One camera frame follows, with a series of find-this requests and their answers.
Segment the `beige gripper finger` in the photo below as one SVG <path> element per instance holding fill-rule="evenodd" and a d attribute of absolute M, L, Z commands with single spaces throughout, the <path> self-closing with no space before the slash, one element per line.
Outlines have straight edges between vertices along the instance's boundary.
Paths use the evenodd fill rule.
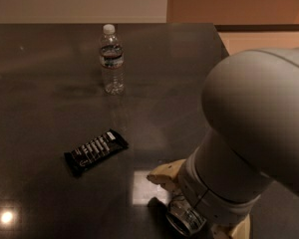
<path fill-rule="evenodd" d="M 181 190 L 178 182 L 178 174 L 184 159 L 157 166 L 148 175 L 147 180 L 174 195 L 180 195 Z"/>
<path fill-rule="evenodd" d="M 250 239 L 251 222 L 250 215 L 234 227 L 212 225 L 213 239 Z"/>

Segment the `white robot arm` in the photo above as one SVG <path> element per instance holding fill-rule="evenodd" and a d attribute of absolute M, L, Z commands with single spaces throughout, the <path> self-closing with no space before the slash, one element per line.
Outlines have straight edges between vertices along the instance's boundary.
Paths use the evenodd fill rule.
<path fill-rule="evenodd" d="M 299 197 L 299 48 L 222 60 L 201 103 L 209 124 L 202 144 L 148 179 L 172 193 L 166 218 L 180 234 L 209 224 L 213 239 L 249 239 L 249 213 L 272 182 Z"/>

